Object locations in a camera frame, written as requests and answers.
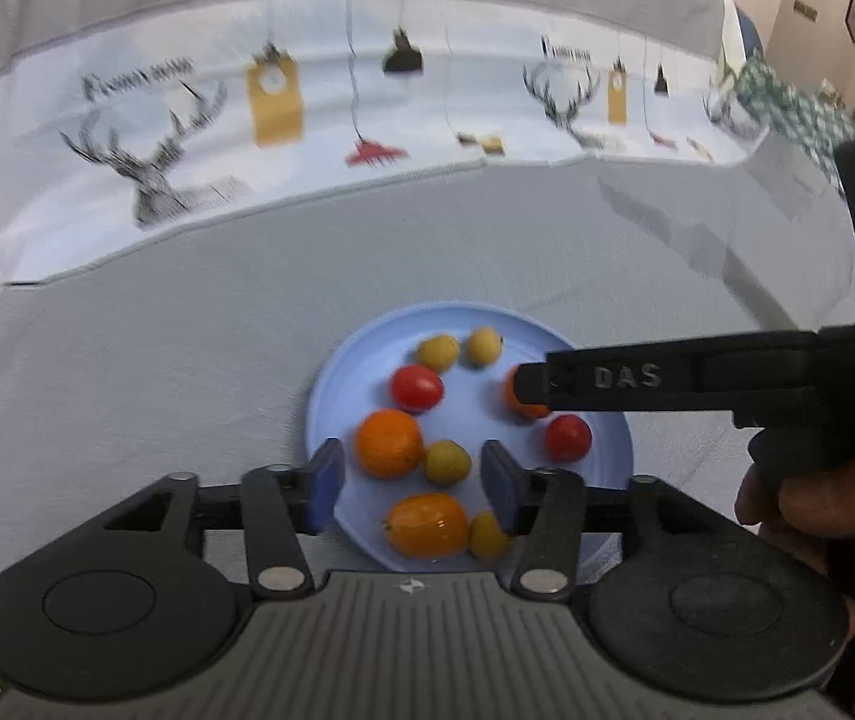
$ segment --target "human hand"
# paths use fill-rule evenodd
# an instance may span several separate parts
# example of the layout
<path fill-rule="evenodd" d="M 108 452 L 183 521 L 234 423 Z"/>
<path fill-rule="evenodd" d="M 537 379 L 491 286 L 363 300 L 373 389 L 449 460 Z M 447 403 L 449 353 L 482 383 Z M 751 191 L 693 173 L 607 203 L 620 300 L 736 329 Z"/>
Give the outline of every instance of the human hand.
<path fill-rule="evenodd" d="M 855 537 L 855 460 L 829 471 L 788 479 L 778 493 L 748 470 L 734 504 L 743 525 L 760 524 L 760 536 L 827 574 L 826 538 Z M 855 603 L 848 598 L 850 637 L 855 634 Z"/>

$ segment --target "yellow fruit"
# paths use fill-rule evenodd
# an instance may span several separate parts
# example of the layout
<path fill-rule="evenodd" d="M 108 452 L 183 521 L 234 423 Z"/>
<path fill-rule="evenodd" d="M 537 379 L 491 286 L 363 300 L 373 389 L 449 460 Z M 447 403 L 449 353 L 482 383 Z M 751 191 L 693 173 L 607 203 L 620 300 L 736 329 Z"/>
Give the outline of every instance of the yellow fruit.
<path fill-rule="evenodd" d="M 418 346 L 418 365 L 429 367 L 435 373 L 449 370 L 461 353 L 461 345 L 453 336 L 435 336 Z"/>
<path fill-rule="evenodd" d="M 405 498 L 384 520 L 391 546 L 406 557 L 449 557 L 467 547 L 467 514 L 446 493 Z"/>
<path fill-rule="evenodd" d="M 477 367 L 493 365 L 504 350 L 504 338 L 493 327 L 478 327 L 467 339 L 467 357 Z"/>
<path fill-rule="evenodd" d="M 469 550 L 477 560 L 497 560 L 510 549 L 514 541 L 501 530 L 490 509 L 474 517 L 467 540 Z"/>
<path fill-rule="evenodd" d="M 470 455 L 454 442 L 432 443 L 424 456 L 424 473 L 435 485 L 443 488 L 456 485 L 470 473 Z"/>

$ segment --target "yellow tag print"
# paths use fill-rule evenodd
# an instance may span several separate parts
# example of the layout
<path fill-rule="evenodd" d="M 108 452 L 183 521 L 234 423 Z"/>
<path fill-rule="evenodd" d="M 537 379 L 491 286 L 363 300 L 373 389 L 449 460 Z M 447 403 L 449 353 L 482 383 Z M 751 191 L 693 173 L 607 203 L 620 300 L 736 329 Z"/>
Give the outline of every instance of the yellow tag print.
<path fill-rule="evenodd" d="M 298 63 L 284 53 L 272 61 L 257 61 L 247 71 L 248 101 L 253 117 L 253 140 L 275 146 L 304 138 L 304 98 Z"/>
<path fill-rule="evenodd" d="M 487 156 L 504 156 L 504 142 L 499 135 L 485 135 L 478 138 L 474 135 L 458 132 L 457 142 L 461 146 L 480 146 Z"/>
<path fill-rule="evenodd" d="M 608 122 L 627 124 L 627 71 L 614 69 L 608 75 Z"/>
<path fill-rule="evenodd" d="M 710 149 L 707 148 L 707 146 L 704 146 L 702 143 L 698 143 L 693 138 L 688 138 L 688 146 L 690 146 L 690 148 L 693 148 L 701 159 L 706 159 L 707 162 L 710 162 L 712 164 L 716 162 L 716 160 L 714 159 L 714 155 L 710 153 Z"/>

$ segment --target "red rake print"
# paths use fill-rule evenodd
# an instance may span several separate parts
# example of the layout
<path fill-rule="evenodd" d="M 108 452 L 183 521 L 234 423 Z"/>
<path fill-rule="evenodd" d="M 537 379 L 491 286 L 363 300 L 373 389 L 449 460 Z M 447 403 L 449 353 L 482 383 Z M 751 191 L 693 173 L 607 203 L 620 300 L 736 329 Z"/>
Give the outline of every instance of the red rake print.
<path fill-rule="evenodd" d="M 357 142 L 357 149 L 354 153 L 344 157 L 344 162 L 347 162 L 348 167 L 357 165 L 383 165 L 385 162 L 394 162 L 397 159 L 404 159 L 410 156 L 403 148 L 393 148 L 392 146 L 383 146 L 377 141 L 365 141 L 361 138 Z"/>
<path fill-rule="evenodd" d="M 672 141 L 670 138 L 665 138 L 664 135 L 658 135 L 656 132 L 650 132 L 651 140 L 654 141 L 658 146 L 664 146 L 664 148 L 673 148 L 674 151 L 677 150 L 677 141 Z"/>

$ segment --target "gray tablecloth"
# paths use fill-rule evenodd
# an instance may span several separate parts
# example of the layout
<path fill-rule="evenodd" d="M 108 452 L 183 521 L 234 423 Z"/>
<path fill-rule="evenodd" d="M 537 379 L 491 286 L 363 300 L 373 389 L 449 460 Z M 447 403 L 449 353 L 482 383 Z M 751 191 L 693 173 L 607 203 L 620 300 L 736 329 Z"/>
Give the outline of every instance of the gray tablecloth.
<path fill-rule="evenodd" d="M 855 320 L 846 209 L 768 143 L 745 167 L 501 167 L 275 207 L 0 298 L 0 570 L 175 469 L 304 459 L 304 408 L 350 332 L 466 299 L 579 344 Z M 631 415 L 637 468 L 727 514 L 749 432 Z M 312 568 L 365 568 L 336 529 Z M 243 575 L 240 542 L 211 560 Z"/>

